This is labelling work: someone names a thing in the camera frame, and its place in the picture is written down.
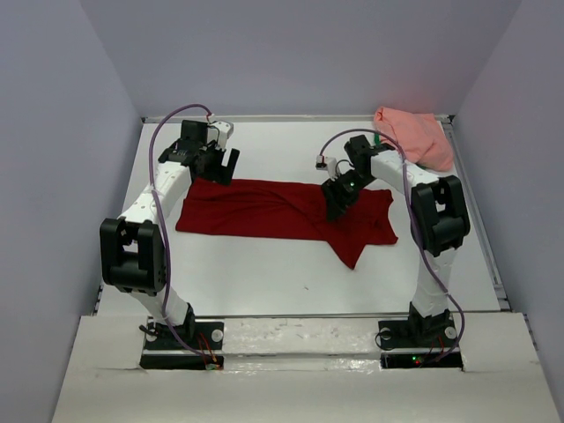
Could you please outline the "red t shirt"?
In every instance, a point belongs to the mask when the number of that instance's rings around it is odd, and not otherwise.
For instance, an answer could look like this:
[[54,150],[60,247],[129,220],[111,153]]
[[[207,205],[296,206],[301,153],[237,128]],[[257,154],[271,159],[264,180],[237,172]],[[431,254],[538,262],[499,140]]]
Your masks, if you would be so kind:
[[326,219],[321,187],[300,182],[237,179],[228,186],[203,179],[189,188],[175,230],[181,233],[323,241],[353,270],[366,246],[393,246],[388,189],[360,192],[344,216]]

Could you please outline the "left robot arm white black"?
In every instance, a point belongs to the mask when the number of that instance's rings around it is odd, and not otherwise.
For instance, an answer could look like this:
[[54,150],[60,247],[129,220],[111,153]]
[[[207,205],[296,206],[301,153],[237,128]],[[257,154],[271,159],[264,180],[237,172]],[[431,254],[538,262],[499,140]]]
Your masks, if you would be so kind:
[[180,136],[150,160],[142,193],[118,218],[100,225],[103,281],[141,303],[153,319],[149,333],[177,348],[193,342],[196,318],[171,286],[166,219],[195,180],[232,181],[240,155],[226,148],[233,132],[230,122],[182,121]]

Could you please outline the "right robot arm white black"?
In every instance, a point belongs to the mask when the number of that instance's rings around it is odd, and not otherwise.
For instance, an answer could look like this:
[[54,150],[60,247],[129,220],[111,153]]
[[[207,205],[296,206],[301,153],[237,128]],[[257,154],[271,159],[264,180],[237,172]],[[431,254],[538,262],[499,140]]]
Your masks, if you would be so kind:
[[338,160],[325,152],[315,159],[316,168],[329,176],[322,185],[327,219],[343,217],[372,182],[386,182],[404,197],[419,250],[418,279],[408,316],[379,323],[376,339],[380,347],[384,351],[424,348],[438,340],[455,346],[464,330],[455,326],[449,311],[455,303],[449,277],[457,250],[471,230],[461,181],[410,162],[404,148],[389,136],[376,145],[367,140],[367,130],[347,133],[350,139],[344,149],[350,170],[341,172]]

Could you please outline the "pink t shirt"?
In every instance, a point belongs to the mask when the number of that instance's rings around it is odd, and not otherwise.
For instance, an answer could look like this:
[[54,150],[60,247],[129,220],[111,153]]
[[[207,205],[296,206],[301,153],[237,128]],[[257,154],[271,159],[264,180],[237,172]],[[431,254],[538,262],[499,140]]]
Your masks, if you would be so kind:
[[437,172],[452,169],[452,147],[433,114],[379,107],[375,112],[375,128],[396,140],[410,162]]

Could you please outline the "aluminium rail back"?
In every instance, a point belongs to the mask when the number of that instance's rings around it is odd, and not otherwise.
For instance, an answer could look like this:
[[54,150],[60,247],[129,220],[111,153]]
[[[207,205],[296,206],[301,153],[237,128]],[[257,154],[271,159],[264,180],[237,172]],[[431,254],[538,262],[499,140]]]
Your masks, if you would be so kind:
[[[165,116],[144,116],[142,123],[159,123]],[[438,114],[434,119],[441,123],[452,123],[455,115]],[[375,114],[371,115],[212,115],[211,122],[373,122]],[[178,123],[182,120],[197,120],[207,122],[205,116],[180,114],[167,120],[168,123]]]

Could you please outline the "aluminium rail right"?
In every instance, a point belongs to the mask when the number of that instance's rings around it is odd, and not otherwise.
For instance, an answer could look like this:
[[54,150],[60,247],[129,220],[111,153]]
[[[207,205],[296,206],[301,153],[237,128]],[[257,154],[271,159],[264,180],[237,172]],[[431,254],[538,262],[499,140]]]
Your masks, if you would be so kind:
[[486,267],[488,269],[490,279],[492,280],[493,291],[496,295],[501,311],[511,312],[512,308],[510,306],[508,296],[506,294],[506,290],[503,286],[501,275],[497,267],[497,263],[495,262],[494,259],[494,253],[492,251],[491,244],[486,234],[486,229],[484,227],[483,219],[481,217],[479,207],[476,202],[470,181],[466,175],[464,163],[462,162],[460,151],[456,144],[456,136],[455,136],[453,123],[447,120],[446,122],[441,122],[441,126],[446,138],[448,139],[453,149],[456,171],[458,177],[460,178],[462,184],[464,185],[464,194],[466,198],[466,203],[471,216],[471,226],[474,233],[478,237],[479,245],[482,251],[482,256],[485,259]]

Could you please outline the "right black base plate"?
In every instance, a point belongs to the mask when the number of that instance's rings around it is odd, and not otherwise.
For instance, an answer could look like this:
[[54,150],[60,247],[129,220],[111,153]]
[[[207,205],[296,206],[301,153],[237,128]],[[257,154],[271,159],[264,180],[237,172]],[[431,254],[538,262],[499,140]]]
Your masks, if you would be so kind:
[[452,319],[423,337],[411,332],[406,319],[383,320],[378,323],[375,344],[382,353],[380,361],[383,369],[462,370],[464,365],[459,347],[448,353],[455,344],[456,336]]

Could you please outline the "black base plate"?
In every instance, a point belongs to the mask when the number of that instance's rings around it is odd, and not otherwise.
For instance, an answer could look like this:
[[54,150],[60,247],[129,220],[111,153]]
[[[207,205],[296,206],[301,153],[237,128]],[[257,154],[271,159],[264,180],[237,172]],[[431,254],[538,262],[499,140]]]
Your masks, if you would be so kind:
[[221,370],[224,366],[225,324],[196,319],[192,336],[177,329],[180,343],[166,325],[149,318],[139,330],[144,334],[140,366],[146,370]]
[[380,361],[383,369],[462,370],[464,365],[459,347],[448,353],[455,344],[456,336],[452,319],[423,337],[411,332],[406,319],[383,320],[378,323],[375,344],[382,353]]

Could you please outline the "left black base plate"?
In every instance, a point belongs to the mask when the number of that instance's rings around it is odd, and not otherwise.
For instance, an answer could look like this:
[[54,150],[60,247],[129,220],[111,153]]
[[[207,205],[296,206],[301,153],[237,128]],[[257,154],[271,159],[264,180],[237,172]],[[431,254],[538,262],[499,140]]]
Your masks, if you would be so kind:
[[177,329],[180,343],[166,325],[149,318],[139,330],[144,334],[140,366],[146,370],[221,370],[224,366],[225,324],[196,319],[192,336]]

